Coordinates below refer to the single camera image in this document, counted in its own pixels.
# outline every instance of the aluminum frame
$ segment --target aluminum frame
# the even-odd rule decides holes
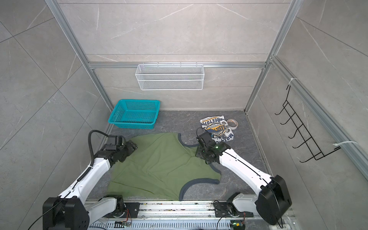
[[[244,195],[246,198],[253,198],[254,195]],[[87,207],[97,201],[86,201],[84,206]],[[131,201],[125,200],[125,203],[139,202],[139,212],[137,219],[144,220],[180,220],[180,219],[192,219],[192,220],[218,220],[215,215],[215,208],[213,206],[213,200],[187,200],[187,201],[151,201],[151,200],[138,200]],[[263,219],[257,212],[254,212],[254,217],[247,217],[246,219]],[[292,208],[289,208],[284,215],[283,219],[296,219]],[[124,220],[124,218],[112,218],[113,220]],[[227,217],[227,219],[241,220],[243,217]]]
[[[263,84],[263,81],[266,78],[266,75],[267,75],[267,72],[268,72],[269,66],[270,66],[270,60],[271,60],[272,56],[277,55],[277,53],[279,52],[280,47],[282,45],[282,42],[284,41],[287,32],[289,31],[291,25],[293,24],[293,21],[294,21],[296,15],[297,15],[302,3],[303,3],[303,0],[293,0],[290,3],[289,10],[286,13],[286,16],[285,16],[285,19],[284,19],[284,21],[281,25],[280,31],[276,36],[276,39],[275,39],[275,41],[272,45],[270,53],[268,54],[265,69],[261,71],[261,73],[260,73],[260,75],[257,79],[257,82],[255,83],[255,85],[253,87],[252,93],[251,93],[251,95],[250,95],[250,97],[247,101],[247,104],[245,105],[244,111],[245,111],[246,114],[249,112],[250,108],[252,107],[253,102],[254,102],[255,98],[257,97],[258,91],[261,88],[261,86]]]
[[[198,64],[205,68],[264,68],[265,62],[90,62],[89,67],[97,68],[137,68],[142,64]]]
[[[271,63],[284,76],[286,81],[296,78],[277,56],[272,57]],[[291,81],[290,85],[337,143],[353,141],[344,128],[340,126],[298,79]],[[368,157],[366,153],[359,145],[353,143],[346,143],[340,145],[340,147],[363,174],[365,179],[368,180]]]
[[[76,36],[74,35],[68,21],[66,20],[65,15],[61,11],[61,8],[56,0],[45,0],[46,4],[50,8],[52,14],[54,15],[56,21],[59,23],[62,31],[64,32],[65,36],[67,37],[70,45],[73,47],[75,53],[77,54],[79,60],[81,61],[83,67],[86,69],[88,75],[90,76],[92,82],[96,86],[97,90],[102,96],[102,99],[105,101],[107,107],[110,111],[114,109],[114,106],[107,95],[105,88],[101,84],[100,80],[98,79],[96,73],[88,66],[88,60],[83,51],[82,47],[80,46]]]

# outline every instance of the packing tape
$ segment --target packing tape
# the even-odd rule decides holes
[[[236,120],[234,120],[234,119],[228,119],[227,121],[227,124],[230,126],[230,129],[231,130],[234,130],[234,129],[236,129],[237,127],[238,127],[238,122],[236,121]],[[232,122],[232,123],[234,123],[235,124],[235,126],[231,126],[230,124],[229,124],[229,122]]]

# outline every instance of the wire mesh basket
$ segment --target wire mesh basket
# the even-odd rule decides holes
[[[200,64],[142,64],[135,76],[141,90],[200,90],[205,70]]]
[[[158,100],[120,100],[112,111],[109,123],[119,128],[153,129],[159,114]]]

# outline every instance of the cable tie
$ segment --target cable tie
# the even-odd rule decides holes
[[[290,78],[289,85],[290,85],[291,81],[294,80],[294,79],[297,79],[297,78]]]
[[[340,143],[335,143],[333,145],[334,146],[339,146],[339,145],[342,145],[342,144],[345,144],[345,143],[354,143],[354,144],[358,145],[358,142],[355,142],[355,141],[343,141],[343,142],[340,142]]]

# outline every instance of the white wire basket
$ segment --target white wire basket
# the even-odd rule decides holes
[[[205,70],[200,64],[142,64],[135,76],[141,90],[201,90]]]

